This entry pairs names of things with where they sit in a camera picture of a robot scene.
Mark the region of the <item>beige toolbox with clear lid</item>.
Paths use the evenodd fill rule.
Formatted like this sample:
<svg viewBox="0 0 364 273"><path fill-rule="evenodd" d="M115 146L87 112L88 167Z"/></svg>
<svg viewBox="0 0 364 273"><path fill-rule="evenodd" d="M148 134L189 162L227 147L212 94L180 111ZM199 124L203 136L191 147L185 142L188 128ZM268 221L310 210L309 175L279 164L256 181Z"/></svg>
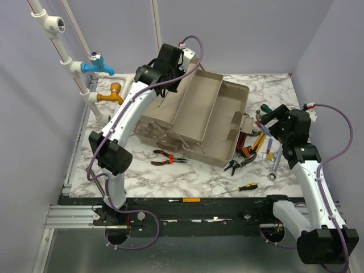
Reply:
<svg viewBox="0 0 364 273"><path fill-rule="evenodd" d="M240 133L253 130L254 120L245 112L249 91L199 66L181 80L177 93L149 105L133 133L145 144L182 148L191 159L224 167L233 159Z"/></svg>

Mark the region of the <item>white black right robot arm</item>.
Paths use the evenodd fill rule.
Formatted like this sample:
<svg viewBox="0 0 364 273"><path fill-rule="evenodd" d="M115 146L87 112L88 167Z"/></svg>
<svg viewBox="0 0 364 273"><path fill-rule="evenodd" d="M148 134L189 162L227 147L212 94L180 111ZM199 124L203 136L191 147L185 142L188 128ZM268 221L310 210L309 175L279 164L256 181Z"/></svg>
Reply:
<svg viewBox="0 0 364 273"><path fill-rule="evenodd" d="M283 156L298 179L309 217L305 218L287 196L268 196L262 217L269 223L279 220L296 239L296 249L304 264L341 264L349 267L349 257L359 241L358 232L347 226L326 184L322 160L317 147L309 143L311 123L316 119L316 103L290 110L280 105L266 114L263 125L280 142Z"/></svg>

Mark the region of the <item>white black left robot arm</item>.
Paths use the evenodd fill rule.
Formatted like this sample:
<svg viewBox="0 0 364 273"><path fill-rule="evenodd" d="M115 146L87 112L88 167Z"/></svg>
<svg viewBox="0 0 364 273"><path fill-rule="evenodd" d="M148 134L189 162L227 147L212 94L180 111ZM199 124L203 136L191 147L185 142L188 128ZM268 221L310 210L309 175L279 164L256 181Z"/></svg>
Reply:
<svg viewBox="0 0 364 273"><path fill-rule="evenodd" d="M178 47L163 44L156 58L136 70L134 82L116 115L100 132L91 132L89 143L93 157L91 163L101 168L100 177L106 179L104 202L110 208L107 219L121 224L126 211L124 188L125 171L133 156L125 149L128 138L143 112L165 91L176 92L180 78L188 70L196 54L185 44Z"/></svg>

